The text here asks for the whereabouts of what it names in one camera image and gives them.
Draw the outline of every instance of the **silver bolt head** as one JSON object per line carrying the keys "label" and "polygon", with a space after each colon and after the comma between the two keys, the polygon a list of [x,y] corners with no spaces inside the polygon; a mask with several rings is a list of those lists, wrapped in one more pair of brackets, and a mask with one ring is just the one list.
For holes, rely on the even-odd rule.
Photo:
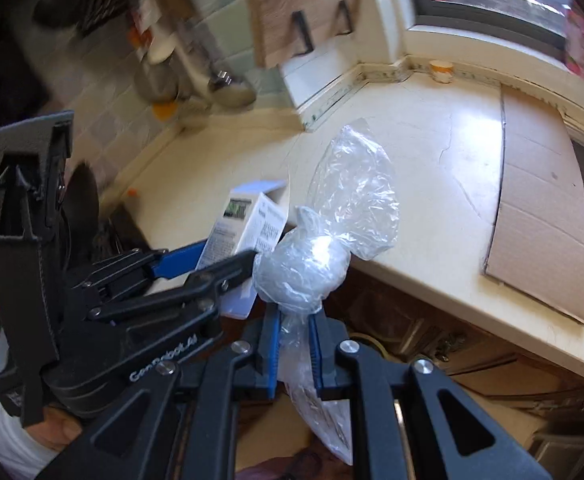
{"label": "silver bolt head", "polygon": [[172,361],[161,361],[154,369],[161,375],[172,375],[176,371],[176,364]]}
{"label": "silver bolt head", "polygon": [[346,354],[355,354],[358,352],[360,346],[356,341],[352,341],[352,339],[346,339],[345,341],[341,341],[339,343],[339,348]]}
{"label": "silver bolt head", "polygon": [[423,375],[429,375],[434,371],[434,365],[429,359],[418,359],[412,366],[419,374]]}
{"label": "silver bolt head", "polygon": [[200,298],[197,300],[197,306],[201,312],[207,312],[214,308],[214,301],[210,298]]}
{"label": "silver bolt head", "polygon": [[252,349],[252,346],[250,346],[250,343],[247,341],[242,341],[239,339],[239,341],[234,341],[230,345],[230,348],[237,354],[247,354]]}

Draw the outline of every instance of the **white sleeve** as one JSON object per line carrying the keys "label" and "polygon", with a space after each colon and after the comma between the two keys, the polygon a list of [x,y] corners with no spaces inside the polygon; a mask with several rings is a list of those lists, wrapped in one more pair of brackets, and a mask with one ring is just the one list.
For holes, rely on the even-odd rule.
{"label": "white sleeve", "polygon": [[56,455],[32,439],[0,403],[0,462],[14,480],[32,480]]}

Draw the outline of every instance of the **black plastic frame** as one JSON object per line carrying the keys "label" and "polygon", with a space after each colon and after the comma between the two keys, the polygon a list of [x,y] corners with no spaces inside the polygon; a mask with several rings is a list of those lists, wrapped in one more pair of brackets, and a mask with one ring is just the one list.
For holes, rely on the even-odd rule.
{"label": "black plastic frame", "polygon": [[459,28],[512,41],[562,60],[565,38],[534,23],[495,10],[435,0],[413,0],[416,25]]}

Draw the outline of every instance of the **crumpled plastic bag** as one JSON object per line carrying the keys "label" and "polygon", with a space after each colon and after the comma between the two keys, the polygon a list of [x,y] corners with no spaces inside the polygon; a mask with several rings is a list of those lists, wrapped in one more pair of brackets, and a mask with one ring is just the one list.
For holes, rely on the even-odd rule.
{"label": "crumpled plastic bag", "polygon": [[316,395],[307,339],[307,316],[345,279],[350,254],[370,260],[392,247],[398,235],[395,173],[368,124],[341,129],[320,160],[297,208],[297,227],[271,253],[254,260],[259,296],[285,314],[280,334],[278,380],[297,411],[325,446],[352,464],[347,400],[324,402]]}

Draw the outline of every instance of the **cream countertop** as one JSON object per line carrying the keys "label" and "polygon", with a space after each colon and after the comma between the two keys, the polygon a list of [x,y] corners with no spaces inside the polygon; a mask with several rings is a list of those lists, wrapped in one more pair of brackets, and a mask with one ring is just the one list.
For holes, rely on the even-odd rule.
{"label": "cream countertop", "polygon": [[498,88],[417,73],[368,84],[313,133],[183,133],[132,183],[133,215],[152,247],[176,248],[208,235],[229,189],[287,168],[294,222],[326,146],[360,117],[396,167],[401,222],[395,247],[353,264],[584,376],[584,326],[482,273],[501,177]]}

